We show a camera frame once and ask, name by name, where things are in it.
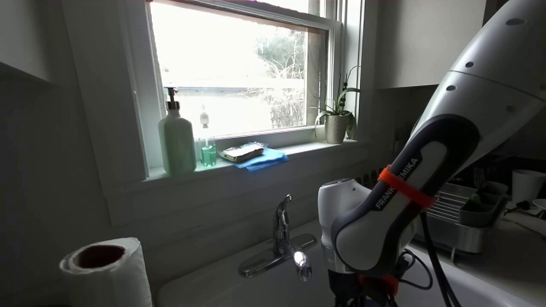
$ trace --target paper towel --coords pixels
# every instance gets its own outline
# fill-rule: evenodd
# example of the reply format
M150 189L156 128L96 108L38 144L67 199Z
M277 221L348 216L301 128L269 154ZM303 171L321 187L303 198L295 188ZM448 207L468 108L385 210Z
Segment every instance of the paper towel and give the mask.
M67 255L59 266L73 307L152 306L137 238L87 245Z

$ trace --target cabinet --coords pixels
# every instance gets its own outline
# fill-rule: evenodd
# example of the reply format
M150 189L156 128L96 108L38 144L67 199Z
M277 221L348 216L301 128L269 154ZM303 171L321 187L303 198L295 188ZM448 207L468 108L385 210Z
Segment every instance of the cabinet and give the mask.
M0 76L51 81L38 1L0 1Z
M380 1L377 88L438 84L503 0Z

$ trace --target blue sponge cloth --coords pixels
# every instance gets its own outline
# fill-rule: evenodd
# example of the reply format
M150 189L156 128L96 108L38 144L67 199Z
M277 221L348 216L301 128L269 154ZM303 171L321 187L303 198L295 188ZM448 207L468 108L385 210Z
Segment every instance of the blue sponge cloth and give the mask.
M238 168L246 168L250 172L255 172L258 169L270 167L288 160L288 156L285 155L284 152L271 148L264 148L264 152L261 156L252 158L242 163L236 163L235 166Z

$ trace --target soap dispenser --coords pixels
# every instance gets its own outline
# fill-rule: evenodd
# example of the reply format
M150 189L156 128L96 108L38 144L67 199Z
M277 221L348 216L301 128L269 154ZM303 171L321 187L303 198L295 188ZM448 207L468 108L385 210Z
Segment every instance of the soap dispenser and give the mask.
M209 115L202 106L203 112L199 119L201 121L201 136L199 138L199 151L201 152L201 164L205 167L216 165L216 142L209 128Z
M167 116L159 121L159 141L163 154L163 168L171 176L191 173L197 166L192 123L180 117L180 103L174 101L176 89L167 87Z

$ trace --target countertop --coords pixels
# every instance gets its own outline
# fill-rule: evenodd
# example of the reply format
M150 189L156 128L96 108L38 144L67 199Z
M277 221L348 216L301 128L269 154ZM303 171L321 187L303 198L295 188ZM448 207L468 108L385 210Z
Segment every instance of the countertop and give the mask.
M538 213L532 208L529 213ZM498 288L537 306L546 306L546 241L517 223L546 235L546 221L520 214L508 214L494 230L480 255L458 255L453 264L449 253L438 251L440 259ZM410 246L426 252L424 245Z

